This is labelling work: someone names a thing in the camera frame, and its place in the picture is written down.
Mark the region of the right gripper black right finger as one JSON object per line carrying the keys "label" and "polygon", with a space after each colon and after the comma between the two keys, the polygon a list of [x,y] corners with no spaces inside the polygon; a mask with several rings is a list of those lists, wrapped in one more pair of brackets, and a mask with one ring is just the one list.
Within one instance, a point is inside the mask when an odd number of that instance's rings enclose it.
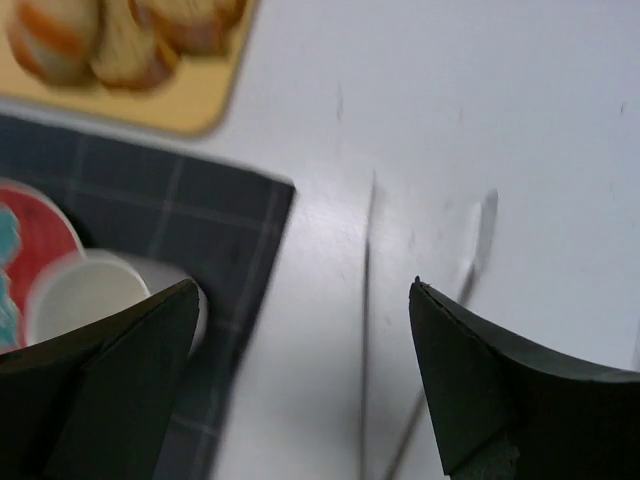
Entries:
{"label": "right gripper black right finger", "polygon": [[544,347],[415,281],[413,341],[453,479],[635,479],[639,375]]}

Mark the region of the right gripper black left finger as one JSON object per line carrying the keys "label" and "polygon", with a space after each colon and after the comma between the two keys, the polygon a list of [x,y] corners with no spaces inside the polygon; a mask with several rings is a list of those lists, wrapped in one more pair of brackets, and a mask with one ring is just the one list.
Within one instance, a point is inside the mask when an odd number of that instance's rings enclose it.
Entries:
{"label": "right gripper black left finger", "polygon": [[2,354],[2,478],[152,478],[198,315],[186,279]]}

